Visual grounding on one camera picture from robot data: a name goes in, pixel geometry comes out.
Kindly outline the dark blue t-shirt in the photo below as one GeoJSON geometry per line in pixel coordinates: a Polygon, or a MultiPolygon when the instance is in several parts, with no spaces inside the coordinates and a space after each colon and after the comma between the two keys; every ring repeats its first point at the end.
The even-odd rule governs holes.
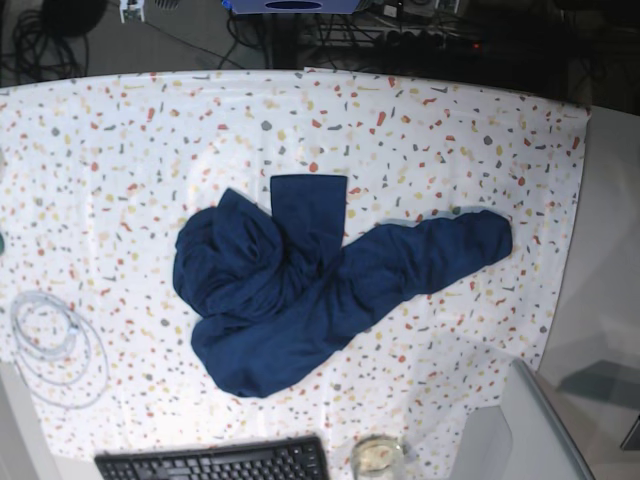
{"type": "Polygon", "coordinates": [[[269,210],[227,190],[179,232],[174,289],[199,316],[191,345],[224,392],[287,389],[399,304],[512,251],[509,221],[488,210],[386,223],[345,243],[347,184],[275,176],[269,210]]]}

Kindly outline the black power strip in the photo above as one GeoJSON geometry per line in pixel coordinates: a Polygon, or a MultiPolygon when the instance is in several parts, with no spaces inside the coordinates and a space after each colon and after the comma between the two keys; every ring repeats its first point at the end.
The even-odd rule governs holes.
{"type": "Polygon", "coordinates": [[[381,40],[389,48],[413,50],[460,50],[479,53],[483,45],[479,40],[457,35],[451,31],[389,30],[381,40]]]}

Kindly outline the black computer keyboard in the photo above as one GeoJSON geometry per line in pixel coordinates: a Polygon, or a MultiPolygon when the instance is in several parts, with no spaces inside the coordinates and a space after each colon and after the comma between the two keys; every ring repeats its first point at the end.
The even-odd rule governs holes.
{"type": "Polygon", "coordinates": [[[104,454],[94,458],[104,479],[330,478],[317,436],[196,450],[104,454]]]}

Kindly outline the clear glass jar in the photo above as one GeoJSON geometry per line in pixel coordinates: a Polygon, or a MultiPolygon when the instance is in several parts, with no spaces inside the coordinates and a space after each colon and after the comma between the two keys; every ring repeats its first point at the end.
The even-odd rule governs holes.
{"type": "Polygon", "coordinates": [[[351,451],[354,480],[402,480],[406,478],[401,443],[387,435],[372,435],[359,441],[351,451]]]}

